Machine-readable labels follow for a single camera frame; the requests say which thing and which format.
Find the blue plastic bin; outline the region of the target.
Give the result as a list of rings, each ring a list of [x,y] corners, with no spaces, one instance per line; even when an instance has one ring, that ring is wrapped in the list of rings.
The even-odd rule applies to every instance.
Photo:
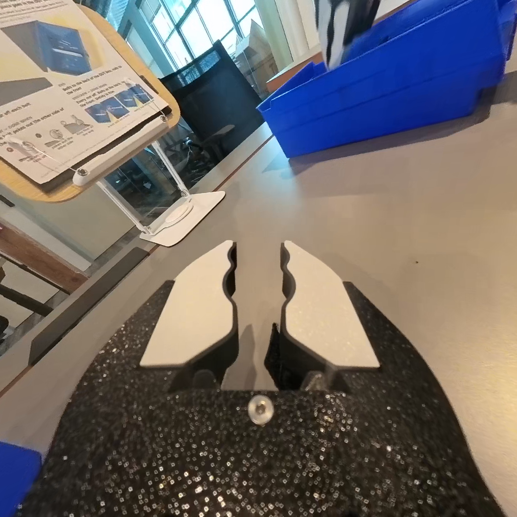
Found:
[[[14,515],[42,465],[38,451],[1,442],[1,516]]]
[[[257,110],[288,158],[471,115],[505,73],[516,1],[413,1]]]

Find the pale cardboard box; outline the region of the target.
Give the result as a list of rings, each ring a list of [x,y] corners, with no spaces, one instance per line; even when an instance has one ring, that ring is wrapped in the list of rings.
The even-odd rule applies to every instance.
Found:
[[[251,20],[248,36],[237,40],[234,61],[250,84],[267,90],[267,82],[278,73],[278,67],[261,25]]]

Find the wooden document stand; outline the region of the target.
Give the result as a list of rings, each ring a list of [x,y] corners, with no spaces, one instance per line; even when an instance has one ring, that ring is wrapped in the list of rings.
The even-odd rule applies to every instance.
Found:
[[[48,184],[37,187],[31,183],[25,176],[14,170],[1,160],[1,186],[9,189],[19,197],[24,197],[32,201],[45,203],[61,203],[71,200],[85,190],[93,183],[98,187],[120,208],[120,210],[135,224],[141,231],[140,238],[148,242],[158,244],[163,247],[171,247],[179,243],[193,230],[204,217],[206,217],[219,204],[225,192],[208,192],[190,194],[188,188],[180,178],[178,172],[172,166],[167,158],[165,151],[160,147],[158,139],[163,137],[171,129],[173,129],[180,118],[180,111],[177,101],[161,84],[158,78],[149,70],[140,57],[130,48],[113,26],[101,15],[86,6],[79,5],[80,8],[91,19],[94,25],[105,35],[115,50],[127,61],[127,63],[137,72],[144,80],[146,85],[152,88],[169,105],[171,112],[166,116],[168,126],[165,132],[162,132],[156,139],[145,145],[134,148],[126,157],[122,158],[111,169],[105,171],[104,174],[96,176],[89,183],[79,186],[74,184],[74,176],[66,175],[57,178]],[[180,198],[173,202],[172,206],[150,224],[142,224],[138,220],[138,215],[131,208],[124,205],[115,192],[111,192],[104,178],[119,169],[131,159],[137,157],[137,154],[147,148],[154,150],[152,156],[157,156],[160,162],[165,166],[171,177],[176,181]]]

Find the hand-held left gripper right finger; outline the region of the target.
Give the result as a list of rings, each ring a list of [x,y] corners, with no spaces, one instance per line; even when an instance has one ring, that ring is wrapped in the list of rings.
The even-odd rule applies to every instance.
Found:
[[[310,372],[327,387],[341,372],[380,369],[344,281],[326,263],[295,244],[281,243],[282,293],[279,355],[300,381]]]

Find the black mesh office chair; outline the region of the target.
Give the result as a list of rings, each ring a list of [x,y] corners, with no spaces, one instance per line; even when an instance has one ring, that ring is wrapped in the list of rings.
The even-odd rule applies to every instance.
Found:
[[[260,96],[219,40],[160,81],[175,98],[182,118],[216,163],[264,123],[257,110]]]

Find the printed instruction sheet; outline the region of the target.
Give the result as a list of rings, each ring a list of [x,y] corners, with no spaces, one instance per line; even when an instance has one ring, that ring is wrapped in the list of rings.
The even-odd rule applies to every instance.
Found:
[[[168,126],[167,102],[73,1],[1,1],[1,160],[83,186]]]

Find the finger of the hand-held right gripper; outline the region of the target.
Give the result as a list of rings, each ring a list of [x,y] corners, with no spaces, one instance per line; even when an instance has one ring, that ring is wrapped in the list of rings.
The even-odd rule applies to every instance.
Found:
[[[358,11],[357,3],[358,1],[339,1],[336,7],[337,66],[344,62],[354,38],[353,33]]]
[[[320,50],[327,68],[333,68],[333,40],[335,1],[314,1],[315,24],[319,36]]]

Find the gridded window wall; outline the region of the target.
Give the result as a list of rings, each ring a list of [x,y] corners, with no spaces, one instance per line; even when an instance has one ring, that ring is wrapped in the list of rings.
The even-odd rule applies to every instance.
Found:
[[[125,1],[118,33],[163,78],[220,41],[230,56],[253,24],[265,32],[278,70],[319,44],[313,1]]]

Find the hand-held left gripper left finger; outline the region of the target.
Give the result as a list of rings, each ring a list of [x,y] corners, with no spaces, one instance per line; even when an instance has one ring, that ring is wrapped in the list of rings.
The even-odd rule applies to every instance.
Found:
[[[239,353],[236,252],[223,241],[177,275],[140,368],[171,370],[172,387],[222,385]]]

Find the black desk strip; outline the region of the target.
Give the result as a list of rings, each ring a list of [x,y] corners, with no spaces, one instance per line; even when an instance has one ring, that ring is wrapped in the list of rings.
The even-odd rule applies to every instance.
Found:
[[[30,346],[29,366],[39,362],[72,328],[78,325],[95,305],[148,256],[149,252],[145,249],[134,247],[114,262],[83,294],[35,336]]]

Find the brown wooden desk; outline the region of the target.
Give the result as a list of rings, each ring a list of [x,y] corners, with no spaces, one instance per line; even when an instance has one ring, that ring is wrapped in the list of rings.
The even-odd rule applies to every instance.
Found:
[[[20,230],[1,219],[1,259],[10,262],[37,279],[70,295],[81,287],[89,276],[40,245]],[[1,265],[1,296],[32,313],[46,317],[53,308],[26,294],[2,284],[5,277]]]

